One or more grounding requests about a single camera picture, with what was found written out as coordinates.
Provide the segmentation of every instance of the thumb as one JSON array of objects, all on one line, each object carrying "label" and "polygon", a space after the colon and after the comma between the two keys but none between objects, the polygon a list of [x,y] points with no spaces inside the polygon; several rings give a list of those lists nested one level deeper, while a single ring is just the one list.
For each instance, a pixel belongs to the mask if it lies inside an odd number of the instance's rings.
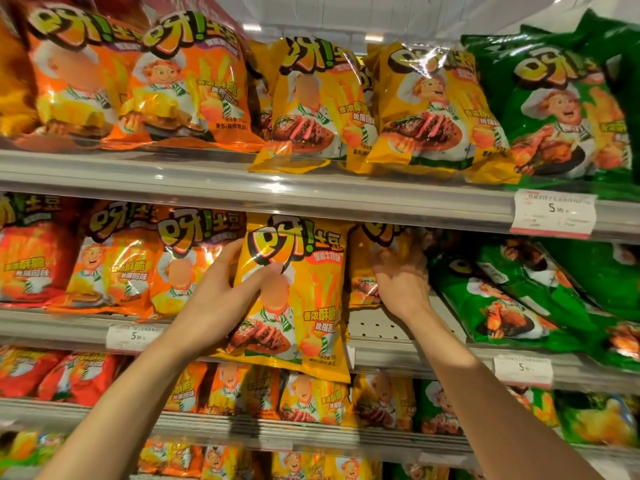
[{"label": "thumb", "polygon": [[237,290],[236,293],[238,293],[242,299],[246,301],[252,300],[258,291],[260,291],[262,283],[265,280],[281,272],[282,263],[279,261],[272,262],[270,265],[264,266],[253,273],[244,282],[236,286],[234,290]]}]

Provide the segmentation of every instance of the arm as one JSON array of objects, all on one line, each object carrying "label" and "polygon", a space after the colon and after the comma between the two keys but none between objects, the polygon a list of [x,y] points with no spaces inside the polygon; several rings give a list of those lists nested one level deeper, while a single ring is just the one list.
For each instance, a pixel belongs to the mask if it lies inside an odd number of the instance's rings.
[{"label": "arm", "polygon": [[524,409],[437,315],[419,248],[405,264],[386,256],[373,269],[382,302],[418,341],[487,478],[602,480],[587,460]]},{"label": "arm", "polygon": [[229,266],[241,246],[242,239],[222,251],[172,325],[112,384],[36,480],[119,480],[131,473],[180,373],[228,335],[262,281],[282,270],[267,266],[231,288]]}]

